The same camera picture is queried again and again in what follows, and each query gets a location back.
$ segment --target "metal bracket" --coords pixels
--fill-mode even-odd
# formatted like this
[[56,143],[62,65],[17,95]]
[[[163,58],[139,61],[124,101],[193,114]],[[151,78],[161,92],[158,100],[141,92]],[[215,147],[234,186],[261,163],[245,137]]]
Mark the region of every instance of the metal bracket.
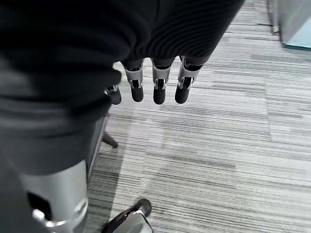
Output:
[[127,70],[127,68],[123,66],[126,77],[127,77],[127,81],[129,82],[132,89],[134,89],[134,85],[133,85],[134,80],[138,80],[138,88],[142,88],[142,81],[143,81],[142,64],[143,64],[143,61],[141,65],[139,66],[139,70],[136,70],[136,71]]
[[184,85],[184,81],[185,81],[185,77],[187,78],[191,78],[191,83],[188,87],[188,89],[191,88],[192,84],[196,81],[196,77],[198,76],[198,74],[200,73],[200,69],[196,70],[196,71],[190,71],[186,69],[185,66],[185,57],[182,57],[182,61],[181,61],[181,66],[179,69],[179,74],[178,74],[178,88],[182,89],[183,85]]
[[169,75],[170,75],[170,71],[171,71],[171,67],[168,67],[167,69],[158,69],[155,67],[154,62],[152,61],[152,77],[153,77],[153,82],[154,82],[154,87],[155,89],[158,89],[158,80],[159,79],[163,79],[164,80],[164,84],[162,89],[166,88],[166,84],[169,80]]

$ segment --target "chair leg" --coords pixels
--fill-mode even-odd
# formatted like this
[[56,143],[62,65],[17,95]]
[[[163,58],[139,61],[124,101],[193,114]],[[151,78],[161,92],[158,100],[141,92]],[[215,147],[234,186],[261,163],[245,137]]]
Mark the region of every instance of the chair leg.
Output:
[[103,137],[102,137],[102,142],[105,142],[106,144],[111,145],[112,148],[118,147],[118,143],[107,132],[104,132]]

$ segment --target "striped carpet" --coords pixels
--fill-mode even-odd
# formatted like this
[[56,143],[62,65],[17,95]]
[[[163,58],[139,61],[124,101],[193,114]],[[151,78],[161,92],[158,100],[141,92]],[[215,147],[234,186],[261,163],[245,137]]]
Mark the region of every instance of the striped carpet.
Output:
[[120,146],[96,158],[88,233],[140,198],[161,233],[311,233],[311,53],[282,48],[265,7],[245,2],[183,105],[179,59],[163,105],[149,59],[141,103],[123,77],[107,126]]

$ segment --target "black fabric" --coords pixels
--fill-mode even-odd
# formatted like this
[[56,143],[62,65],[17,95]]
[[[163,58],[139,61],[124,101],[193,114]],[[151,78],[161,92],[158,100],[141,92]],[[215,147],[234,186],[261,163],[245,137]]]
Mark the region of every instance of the black fabric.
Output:
[[0,154],[25,173],[77,163],[120,82],[114,62],[209,56],[242,2],[2,1]]

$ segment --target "carpeted floor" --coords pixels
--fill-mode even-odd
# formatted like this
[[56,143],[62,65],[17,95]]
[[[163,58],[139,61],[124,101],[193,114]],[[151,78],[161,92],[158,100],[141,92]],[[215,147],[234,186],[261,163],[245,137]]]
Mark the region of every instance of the carpeted floor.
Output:
[[163,105],[149,59],[141,103],[123,78],[107,126],[120,146],[96,158],[88,233],[142,197],[161,233],[311,233],[311,52],[282,48],[264,2],[246,1],[185,104],[179,59]]

